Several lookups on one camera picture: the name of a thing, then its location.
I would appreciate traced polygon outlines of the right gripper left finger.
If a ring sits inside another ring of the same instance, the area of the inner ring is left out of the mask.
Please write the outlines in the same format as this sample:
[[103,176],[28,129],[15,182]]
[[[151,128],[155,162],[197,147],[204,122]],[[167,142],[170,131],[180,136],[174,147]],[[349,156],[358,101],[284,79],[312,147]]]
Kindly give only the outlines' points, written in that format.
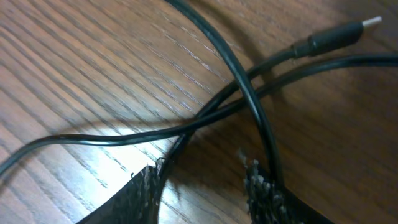
[[159,219],[160,198],[164,184],[160,170],[165,159],[147,165],[102,206],[78,224],[156,224]]

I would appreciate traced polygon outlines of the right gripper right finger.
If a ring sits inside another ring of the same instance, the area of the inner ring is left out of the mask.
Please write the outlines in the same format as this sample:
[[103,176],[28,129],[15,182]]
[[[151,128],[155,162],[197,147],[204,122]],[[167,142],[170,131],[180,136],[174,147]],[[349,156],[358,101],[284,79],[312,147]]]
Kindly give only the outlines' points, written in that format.
[[304,224],[332,221],[301,201],[284,186],[275,183],[257,160],[247,158],[243,150],[238,157],[246,170],[243,179],[248,199],[246,208],[253,223]]

